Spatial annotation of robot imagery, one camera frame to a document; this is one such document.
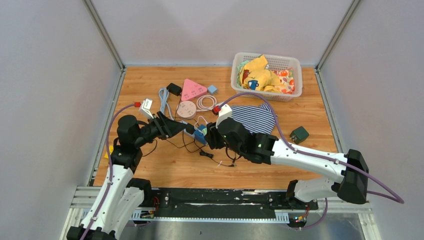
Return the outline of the light blue power strip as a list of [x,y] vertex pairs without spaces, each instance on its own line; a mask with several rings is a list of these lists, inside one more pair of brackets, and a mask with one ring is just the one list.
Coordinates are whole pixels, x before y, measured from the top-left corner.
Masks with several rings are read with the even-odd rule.
[[186,130],[186,129],[183,131],[186,135],[190,136],[190,137],[191,137],[191,138],[193,138],[194,140],[195,140],[195,127],[196,127],[196,126],[194,126],[194,127],[193,127],[193,128],[194,128],[194,132],[193,132],[193,133],[189,133],[189,132],[187,132],[187,130]]

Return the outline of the blue cube charger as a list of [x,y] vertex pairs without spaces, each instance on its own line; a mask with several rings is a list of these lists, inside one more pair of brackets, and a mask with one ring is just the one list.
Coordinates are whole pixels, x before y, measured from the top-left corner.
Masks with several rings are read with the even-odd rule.
[[208,142],[205,140],[205,136],[202,132],[202,129],[207,128],[204,124],[201,124],[199,127],[195,127],[194,139],[200,142],[203,145],[207,145]]

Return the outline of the black adapter with cable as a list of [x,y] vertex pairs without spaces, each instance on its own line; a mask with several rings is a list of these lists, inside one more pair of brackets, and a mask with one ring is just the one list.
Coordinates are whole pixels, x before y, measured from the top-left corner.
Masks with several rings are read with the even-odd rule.
[[[220,162],[217,162],[217,161],[214,160],[214,155],[212,153],[209,153],[209,152],[206,152],[205,150],[203,150],[203,148],[206,145],[204,145],[204,144],[202,146],[198,145],[198,141],[196,140],[195,137],[193,137],[193,140],[192,141],[186,143],[185,142],[185,136],[186,136],[186,134],[183,132],[182,135],[181,135],[181,140],[183,141],[183,144],[181,146],[178,146],[178,145],[174,144],[173,142],[169,141],[168,139],[165,139],[165,140],[168,143],[172,144],[177,149],[185,149],[189,153],[196,153],[196,152],[198,152],[200,156],[207,157],[207,158],[211,159],[213,162],[215,162],[217,164],[218,167],[219,166],[225,166],[225,167],[228,167],[228,168],[233,168],[233,167],[236,166],[235,161],[241,158],[240,156],[239,157],[232,158],[232,157],[229,157],[228,154],[227,154],[227,157],[232,160],[232,163],[231,164],[222,164],[221,161]],[[195,150],[189,150],[187,148],[187,146],[189,146],[191,144],[194,144],[196,146],[196,149]]]

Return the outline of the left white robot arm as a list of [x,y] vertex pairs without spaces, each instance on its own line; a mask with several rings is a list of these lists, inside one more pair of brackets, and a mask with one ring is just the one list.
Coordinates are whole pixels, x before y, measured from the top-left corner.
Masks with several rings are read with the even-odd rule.
[[69,228],[68,240],[118,240],[136,208],[149,206],[153,201],[151,182],[134,177],[143,156],[141,147],[183,130],[194,130],[160,111],[148,122],[124,115],[117,124],[106,178],[86,217],[78,226]]

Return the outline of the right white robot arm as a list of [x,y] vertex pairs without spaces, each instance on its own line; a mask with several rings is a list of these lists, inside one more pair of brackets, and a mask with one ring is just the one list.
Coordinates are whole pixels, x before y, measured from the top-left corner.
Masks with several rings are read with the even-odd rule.
[[231,117],[220,124],[209,123],[205,140],[211,149],[226,147],[254,164],[292,166],[319,174],[320,178],[289,182],[285,201],[292,209],[328,197],[357,205],[367,201],[369,168],[358,150],[343,154],[286,143],[271,134],[249,133]]

